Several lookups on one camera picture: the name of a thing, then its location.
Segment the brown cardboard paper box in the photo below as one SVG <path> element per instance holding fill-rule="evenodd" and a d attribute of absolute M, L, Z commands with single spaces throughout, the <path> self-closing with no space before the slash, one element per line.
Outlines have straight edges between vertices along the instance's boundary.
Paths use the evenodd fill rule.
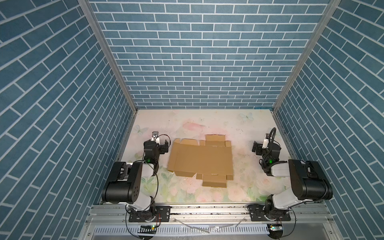
<path fill-rule="evenodd" d="M 225 135 L 175 139 L 167 170 L 178 177 L 196 177 L 204 187 L 226 188 L 234 180 L 232 143 Z"/>

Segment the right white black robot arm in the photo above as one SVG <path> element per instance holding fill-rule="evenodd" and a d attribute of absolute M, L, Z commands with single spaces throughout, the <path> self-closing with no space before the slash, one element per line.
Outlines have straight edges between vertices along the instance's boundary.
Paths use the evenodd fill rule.
<path fill-rule="evenodd" d="M 316 161 L 279 159 L 281 147 L 275 141 L 253 143 L 252 152 L 262 157 L 259 161 L 263 172 L 269 177 L 288 178 L 291 186 L 283 192 L 267 197 L 265 215 L 282 215 L 291 207 L 320 200 L 330 200 L 333 189 L 321 166 Z"/>

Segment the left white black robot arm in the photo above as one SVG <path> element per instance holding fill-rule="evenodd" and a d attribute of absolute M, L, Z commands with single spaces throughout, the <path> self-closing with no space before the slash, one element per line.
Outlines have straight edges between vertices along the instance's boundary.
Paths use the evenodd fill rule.
<path fill-rule="evenodd" d="M 170 141 L 160 144 L 160 138 L 144 142 L 144 155 L 133 163 L 115 162 L 102 190 L 102 201 L 126 204 L 130 211 L 156 213 L 155 198 L 141 193 L 144 177 L 157 177 L 160 155 L 169 152 Z"/>

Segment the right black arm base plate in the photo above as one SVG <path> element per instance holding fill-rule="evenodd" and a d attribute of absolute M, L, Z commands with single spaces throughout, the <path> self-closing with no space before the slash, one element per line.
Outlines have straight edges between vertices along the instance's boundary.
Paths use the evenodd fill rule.
<path fill-rule="evenodd" d="M 252 222 L 282 221 L 288 222 L 291 217 L 286 210 L 278 210 L 261 204 L 251 204 L 246 207 Z"/>

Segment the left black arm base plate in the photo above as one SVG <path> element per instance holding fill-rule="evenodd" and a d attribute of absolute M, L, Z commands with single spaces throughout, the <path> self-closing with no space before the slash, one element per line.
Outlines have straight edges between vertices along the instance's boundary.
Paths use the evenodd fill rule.
<path fill-rule="evenodd" d="M 170 206 L 152 206 L 147 211 L 138 211 L 133 208 L 128 208 L 130 223 L 154 223 L 154 222 L 169 222 L 171 215 Z"/>

